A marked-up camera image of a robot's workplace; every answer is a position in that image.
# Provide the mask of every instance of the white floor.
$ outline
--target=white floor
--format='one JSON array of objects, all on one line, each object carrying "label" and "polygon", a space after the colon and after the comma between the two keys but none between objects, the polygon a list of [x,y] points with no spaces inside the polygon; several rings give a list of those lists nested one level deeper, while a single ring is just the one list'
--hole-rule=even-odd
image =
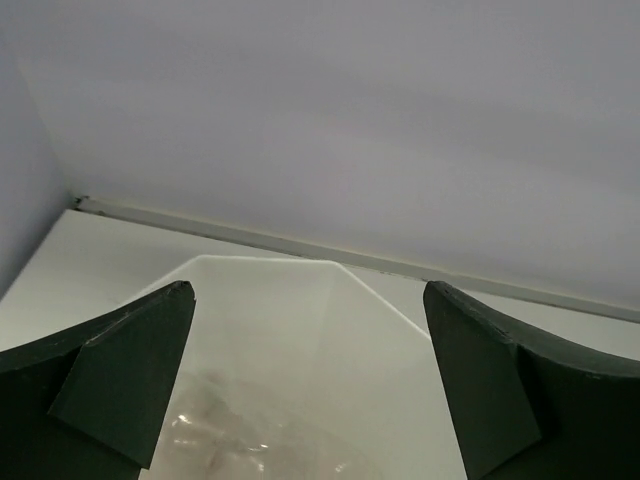
[{"label": "white floor", "polygon": [[[0,350],[103,314],[201,254],[286,257],[67,211],[0,302]],[[410,320],[426,329],[423,281],[350,269]],[[493,308],[570,340],[640,359],[640,324],[469,293]]]}]

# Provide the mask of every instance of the white wall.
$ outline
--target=white wall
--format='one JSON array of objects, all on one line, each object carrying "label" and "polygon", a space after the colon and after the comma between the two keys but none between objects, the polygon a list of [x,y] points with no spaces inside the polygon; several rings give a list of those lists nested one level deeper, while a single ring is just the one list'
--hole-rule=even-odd
[{"label": "white wall", "polygon": [[42,121],[0,34],[0,297],[69,201]]},{"label": "white wall", "polygon": [[636,0],[7,0],[76,193],[640,308]]}]

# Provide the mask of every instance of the clear plastic bag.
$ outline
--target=clear plastic bag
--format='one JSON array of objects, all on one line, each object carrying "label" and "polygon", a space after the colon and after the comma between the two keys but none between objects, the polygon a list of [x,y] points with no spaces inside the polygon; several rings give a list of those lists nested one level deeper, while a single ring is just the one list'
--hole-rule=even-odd
[{"label": "clear plastic bag", "polygon": [[381,480],[355,447],[292,414],[258,386],[179,378],[151,470],[141,480]]}]

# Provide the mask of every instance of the white surface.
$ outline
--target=white surface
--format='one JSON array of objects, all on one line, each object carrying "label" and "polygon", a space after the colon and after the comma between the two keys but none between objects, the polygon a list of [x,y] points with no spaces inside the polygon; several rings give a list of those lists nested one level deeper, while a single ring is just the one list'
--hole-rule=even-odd
[{"label": "white surface", "polygon": [[0,298],[69,201],[27,84],[0,34]]},{"label": "white surface", "polygon": [[204,256],[143,293],[177,280],[190,281],[198,301],[178,386],[206,372],[243,414],[253,402],[240,392],[252,385],[356,447],[389,480],[465,478],[429,337],[348,270]]},{"label": "white surface", "polygon": [[[126,302],[202,254],[285,258],[255,248],[67,211],[0,302],[0,350]],[[421,328],[424,282],[349,268]],[[570,340],[640,360],[640,325],[472,293],[504,313]]]},{"label": "white surface", "polygon": [[2,4],[76,193],[640,308],[640,2]]}]

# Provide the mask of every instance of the transparent plastic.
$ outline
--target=transparent plastic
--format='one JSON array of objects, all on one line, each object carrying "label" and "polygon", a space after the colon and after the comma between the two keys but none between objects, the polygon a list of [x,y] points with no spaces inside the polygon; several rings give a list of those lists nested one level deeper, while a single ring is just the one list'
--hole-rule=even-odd
[{"label": "transparent plastic", "polygon": [[143,480],[464,479],[428,335],[339,264],[197,257]]},{"label": "transparent plastic", "polygon": [[380,480],[354,446],[291,413],[259,385],[237,411],[215,374],[185,375],[167,412],[158,462],[141,479]]}]

